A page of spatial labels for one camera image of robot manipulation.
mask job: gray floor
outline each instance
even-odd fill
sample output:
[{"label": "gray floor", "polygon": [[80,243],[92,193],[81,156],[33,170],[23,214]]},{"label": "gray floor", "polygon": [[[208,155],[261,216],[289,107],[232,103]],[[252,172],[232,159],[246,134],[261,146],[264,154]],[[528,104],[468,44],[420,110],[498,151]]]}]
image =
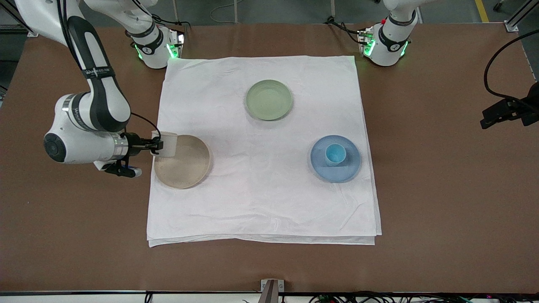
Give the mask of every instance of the gray floor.
[{"label": "gray floor", "polygon": [[[497,0],[483,0],[491,22],[501,22],[517,10],[523,0],[507,0],[500,12],[492,7]],[[218,6],[231,4],[232,0],[177,0],[180,20],[192,25],[220,25],[210,18],[210,11]],[[80,4],[86,18],[95,26],[119,26],[107,16]],[[346,23],[377,22],[384,18],[387,9],[373,0],[335,0],[336,19]],[[165,20],[174,20],[172,0],[160,0],[149,9]],[[322,23],[331,14],[330,0],[242,0],[238,3],[238,19],[241,23]],[[477,23],[481,22],[474,0],[441,0],[421,6],[424,23]],[[213,14],[219,21],[233,21],[232,6],[218,9]],[[0,10],[0,24],[11,24],[13,19]],[[521,33],[539,28],[539,9],[531,13],[519,25]],[[23,35],[0,35],[0,85],[9,82],[20,58]],[[523,41],[524,49],[536,74],[539,73],[539,35]]]}]

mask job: blue plate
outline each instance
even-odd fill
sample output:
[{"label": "blue plate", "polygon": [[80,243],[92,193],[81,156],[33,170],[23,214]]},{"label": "blue plate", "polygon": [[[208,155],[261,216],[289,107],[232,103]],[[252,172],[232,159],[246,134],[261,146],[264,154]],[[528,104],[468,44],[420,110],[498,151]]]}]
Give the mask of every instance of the blue plate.
[{"label": "blue plate", "polygon": [[[337,143],[346,150],[346,159],[337,166],[326,164],[326,148]],[[329,182],[343,183],[352,180],[361,166],[361,155],[357,147],[342,136],[330,135],[318,140],[310,151],[310,162],[317,174]]]}]

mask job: cup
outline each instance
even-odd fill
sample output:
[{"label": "cup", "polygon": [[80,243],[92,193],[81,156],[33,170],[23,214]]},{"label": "cup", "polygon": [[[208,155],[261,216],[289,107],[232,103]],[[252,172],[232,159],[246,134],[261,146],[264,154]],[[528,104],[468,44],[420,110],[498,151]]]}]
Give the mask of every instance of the cup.
[{"label": "cup", "polygon": [[346,149],[337,143],[330,144],[326,148],[326,164],[327,166],[337,166],[346,159]]},{"label": "cup", "polygon": [[[151,131],[151,137],[158,137],[159,133],[156,130]],[[161,132],[161,141],[163,141],[163,148],[160,150],[157,150],[156,152],[159,153],[154,154],[152,151],[150,153],[154,157],[160,157],[160,158],[170,158],[174,157],[176,155],[176,142],[178,141],[178,134],[171,133],[171,132]]]}]

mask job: green plate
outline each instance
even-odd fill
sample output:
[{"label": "green plate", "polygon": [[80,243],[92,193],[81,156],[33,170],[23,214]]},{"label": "green plate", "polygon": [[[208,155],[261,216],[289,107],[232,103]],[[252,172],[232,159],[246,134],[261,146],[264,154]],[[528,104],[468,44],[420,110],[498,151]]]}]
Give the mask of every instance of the green plate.
[{"label": "green plate", "polygon": [[254,84],[245,97],[249,113],[260,120],[277,120],[292,108],[292,94],[286,85],[275,80]]}]

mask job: tabletop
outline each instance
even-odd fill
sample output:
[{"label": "tabletop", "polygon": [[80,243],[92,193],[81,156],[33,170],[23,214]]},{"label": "tabletop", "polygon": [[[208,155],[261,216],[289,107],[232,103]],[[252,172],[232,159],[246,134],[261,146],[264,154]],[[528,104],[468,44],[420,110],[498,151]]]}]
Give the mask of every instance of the tabletop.
[{"label": "tabletop", "polygon": [[[151,70],[122,28],[98,29],[132,111],[156,121],[165,70]],[[483,87],[502,24],[420,24],[391,67],[361,58],[329,25],[194,26],[184,58],[355,56],[383,235],[374,246],[242,240],[149,248],[149,153],[139,178],[62,165],[42,140],[62,95],[87,90],[67,48],[30,38],[0,109],[0,290],[511,292],[539,285],[539,123],[482,130],[499,99]],[[490,71],[525,96],[534,78],[520,43]],[[149,134],[133,118],[130,132]]]}]

